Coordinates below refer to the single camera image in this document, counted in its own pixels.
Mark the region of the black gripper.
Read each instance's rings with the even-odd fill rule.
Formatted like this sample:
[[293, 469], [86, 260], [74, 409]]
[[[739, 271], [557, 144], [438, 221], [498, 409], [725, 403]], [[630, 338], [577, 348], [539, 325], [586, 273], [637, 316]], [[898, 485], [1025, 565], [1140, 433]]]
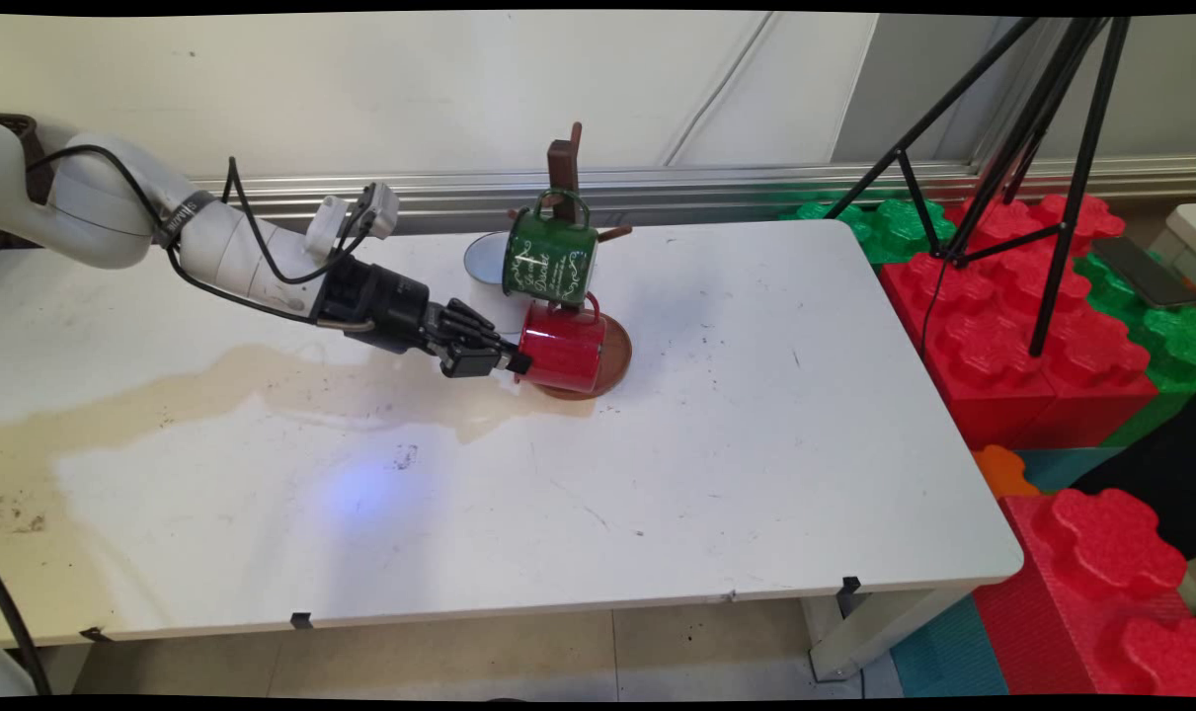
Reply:
[[439, 356], [440, 372], [448, 378], [484, 377], [494, 370], [525, 376], [533, 364], [465, 302], [433, 302], [425, 284], [358, 260], [327, 272], [315, 315], [344, 326], [344, 338], [377, 350]]

